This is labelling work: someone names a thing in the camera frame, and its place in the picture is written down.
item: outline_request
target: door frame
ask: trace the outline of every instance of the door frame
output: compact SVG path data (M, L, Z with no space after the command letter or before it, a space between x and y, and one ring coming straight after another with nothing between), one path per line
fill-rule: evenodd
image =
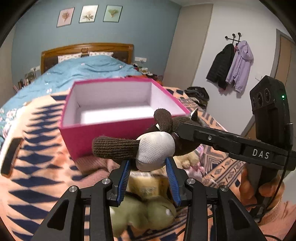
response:
M271 73L270 73L270 77L272 77L272 78L275 78L276 72L277 72L277 69L278 69L278 65L279 65L279 54L280 54L280 51L281 51L281 37L282 36L295 44L294 40L291 37L289 37L288 35L286 35L282 31L276 29L276 50L275 50L275 53L274 53L274 62L273 62L273 65L272 65L272 68L271 68ZM253 127L254 124L255 124L255 116L252 115L252 117L251 117L250 121L248 122L246 128L241 133L241 136L245 137L249 133L249 131L251 130L251 128Z

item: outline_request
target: brown knit plush toy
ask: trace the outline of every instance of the brown knit plush toy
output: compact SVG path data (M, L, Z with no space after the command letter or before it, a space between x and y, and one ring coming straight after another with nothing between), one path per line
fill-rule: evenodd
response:
M204 126L197 116L197 110L187 116L172 118L165 109L154 112L156 124L147 129L137 140L98 137L93 140L93 154L112 159L118 164L131 160L134 170L153 171L165 166L169 156L182 156L195 150L200 143L179 138L179 124L189 123Z

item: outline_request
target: white patterned pillow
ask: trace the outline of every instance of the white patterned pillow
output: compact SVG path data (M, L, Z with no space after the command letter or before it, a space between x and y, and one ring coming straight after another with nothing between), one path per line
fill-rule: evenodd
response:
M89 52L89 56L96 56L96 55L107 55L112 57L113 56L113 52Z
M60 62L63 62L65 60L72 59L72 58L80 58L81 55L82 55L82 53L61 55L61 56L58 56L58 62L60 63Z

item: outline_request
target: framed picture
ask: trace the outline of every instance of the framed picture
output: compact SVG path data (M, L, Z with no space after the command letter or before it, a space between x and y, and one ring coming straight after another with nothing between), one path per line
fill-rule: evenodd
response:
M96 12L98 10L99 5L87 5L83 6L79 23L91 23L94 22L96 18Z
M118 23L122 11L122 6L107 5L103 22Z
M71 24L74 9L75 8L72 7L72 8L67 8L67 9L60 11L59 18L57 20L57 28Z

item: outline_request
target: camera lens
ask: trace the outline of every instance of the camera lens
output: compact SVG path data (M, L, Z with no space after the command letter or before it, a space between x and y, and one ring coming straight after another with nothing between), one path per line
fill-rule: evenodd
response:
M262 98L262 94L261 93L259 93L257 95L257 100L258 100L259 106L262 106L263 105L263 98Z
M255 98L254 98L254 97L252 98L252 107L253 107L253 108L255 108L255 107L256 107L256 100L255 100Z
M264 98L267 103L270 101L270 92L267 88L264 90Z

